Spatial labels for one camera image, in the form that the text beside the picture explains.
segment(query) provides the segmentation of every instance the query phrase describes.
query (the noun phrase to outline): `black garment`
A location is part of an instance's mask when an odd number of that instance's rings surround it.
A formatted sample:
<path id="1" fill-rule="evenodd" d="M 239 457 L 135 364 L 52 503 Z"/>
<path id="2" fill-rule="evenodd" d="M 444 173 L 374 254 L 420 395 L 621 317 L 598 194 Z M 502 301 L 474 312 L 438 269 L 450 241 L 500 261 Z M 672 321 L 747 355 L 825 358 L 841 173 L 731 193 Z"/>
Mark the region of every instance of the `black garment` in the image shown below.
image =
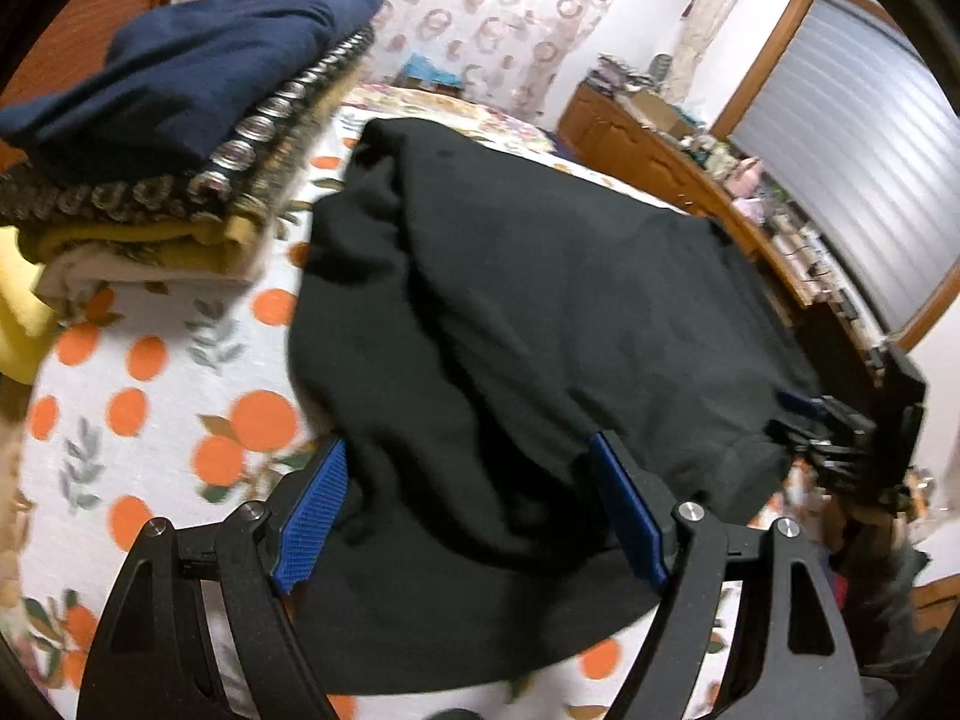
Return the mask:
<path id="1" fill-rule="evenodd" d="M 344 181 L 290 332 L 355 482 L 296 611 L 326 690 L 517 677 L 649 610 L 600 429 L 726 521 L 779 485 L 775 393 L 815 377 L 721 229 L 414 119 L 368 124 Z"/>

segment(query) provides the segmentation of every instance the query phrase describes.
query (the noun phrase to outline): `navy blue cloth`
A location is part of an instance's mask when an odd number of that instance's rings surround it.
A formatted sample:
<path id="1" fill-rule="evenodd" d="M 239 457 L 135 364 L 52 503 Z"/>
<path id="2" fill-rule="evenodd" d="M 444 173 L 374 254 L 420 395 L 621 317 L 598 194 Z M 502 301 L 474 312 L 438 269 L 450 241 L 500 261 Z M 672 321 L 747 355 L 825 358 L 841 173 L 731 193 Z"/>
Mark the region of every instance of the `navy blue cloth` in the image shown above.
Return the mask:
<path id="1" fill-rule="evenodd" d="M 98 74 L 0 111 L 0 138 L 62 185 L 198 169 L 253 103 L 369 23 L 382 2 L 195 0 L 151 10 L 117 30 Z"/>

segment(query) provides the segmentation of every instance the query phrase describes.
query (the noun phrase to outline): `yellow towel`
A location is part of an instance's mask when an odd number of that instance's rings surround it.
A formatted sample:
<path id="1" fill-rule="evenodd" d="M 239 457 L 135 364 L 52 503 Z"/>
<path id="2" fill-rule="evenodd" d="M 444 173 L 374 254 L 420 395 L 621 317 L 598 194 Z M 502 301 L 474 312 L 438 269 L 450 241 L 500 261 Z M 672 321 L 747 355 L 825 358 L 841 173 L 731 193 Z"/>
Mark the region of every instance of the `yellow towel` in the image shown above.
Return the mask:
<path id="1" fill-rule="evenodd" d="M 20 251 L 30 262 L 51 263 L 71 242 L 101 241 L 123 244 L 138 262 L 173 271 L 228 274 L 256 242 L 259 223 L 244 215 L 225 221 L 157 221 L 136 226 L 108 223 L 63 224 L 46 229 L 24 229 Z"/>
<path id="2" fill-rule="evenodd" d="M 56 338 L 56 312 L 35 297 L 41 266 L 16 247 L 16 229 L 0 228 L 0 375 L 32 384 Z"/>

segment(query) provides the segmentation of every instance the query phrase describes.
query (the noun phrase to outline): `bed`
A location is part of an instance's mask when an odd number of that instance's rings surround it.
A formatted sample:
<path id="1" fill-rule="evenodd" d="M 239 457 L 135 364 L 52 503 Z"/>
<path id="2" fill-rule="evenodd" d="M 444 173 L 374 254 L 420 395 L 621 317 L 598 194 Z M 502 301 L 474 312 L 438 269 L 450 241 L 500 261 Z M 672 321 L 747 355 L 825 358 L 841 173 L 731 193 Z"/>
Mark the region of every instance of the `bed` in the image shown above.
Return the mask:
<path id="1" fill-rule="evenodd" d="M 244 500 L 270 493 L 309 458 L 332 427 L 304 414 L 291 385 L 286 336 L 304 262 L 313 202 L 340 184 L 344 165 L 372 118 L 433 119 L 483 143 L 632 197 L 654 197 L 555 156 L 528 124 L 480 105 L 415 90 L 366 85 L 344 99 L 306 149 L 286 212 L 275 222 L 253 283 L 74 280 L 72 319 L 37 376 L 19 458 L 16 603 L 4 635 L 37 686 L 67 718 L 75 715 L 86 652 L 112 580 L 143 523 L 176 527 L 217 521 Z M 239 442 L 246 449 L 237 453 Z M 755 523 L 796 504 L 808 516 L 808 476 L 795 469 Z M 721 679 L 738 588 L 728 586 L 709 654 L 688 708 L 712 707 Z M 210 591 L 211 632 L 234 709 L 253 715 L 226 620 Z M 421 720 L 459 709 L 485 720 L 602 716 L 640 649 L 652 614 L 570 661 L 515 683 L 403 696 L 337 696 L 343 720 Z"/>

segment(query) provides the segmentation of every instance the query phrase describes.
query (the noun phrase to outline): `white wall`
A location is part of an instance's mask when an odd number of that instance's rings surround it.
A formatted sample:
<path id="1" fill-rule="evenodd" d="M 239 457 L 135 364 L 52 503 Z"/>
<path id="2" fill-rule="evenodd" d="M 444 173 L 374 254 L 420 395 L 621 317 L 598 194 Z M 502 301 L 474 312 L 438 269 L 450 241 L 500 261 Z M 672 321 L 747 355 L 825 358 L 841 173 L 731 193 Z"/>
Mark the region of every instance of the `white wall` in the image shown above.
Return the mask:
<path id="1" fill-rule="evenodd" d="M 646 69 L 658 53 L 673 52 L 680 14 L 690 0 L 614 0 L 607 15 L 586 40 L 563 60 L 546 95 L 541 127 L 553 129 L 568 100 L 597 55 L 608 53 Z"/>
<path id="2" fill-rule="evenodd" d="M 697 68 L 684 108 L 708 125 L 716 121 L 789 1 L 737 1 Z"/>
<path id="3" fill-rule="evenodd" d="M 928 384 L 928 410 L 914 457 L 918 466 L 941 476 L 960 427 L 960 300 L 954 300 L 910 352 L 910 358 Z"/>
<path id="4" fill-rule="evenodd" d="M 933 472 L 940 488 L 938 504 L 952 497 L 960 512 L 960 300 L 940 317 L 910 358 L 926 377 L 926 417 L 914 461 Z M 933 562 L 920 573 L 918 584 L 960 574 L 960 519 L 944 525 L 919 544 Z"/>

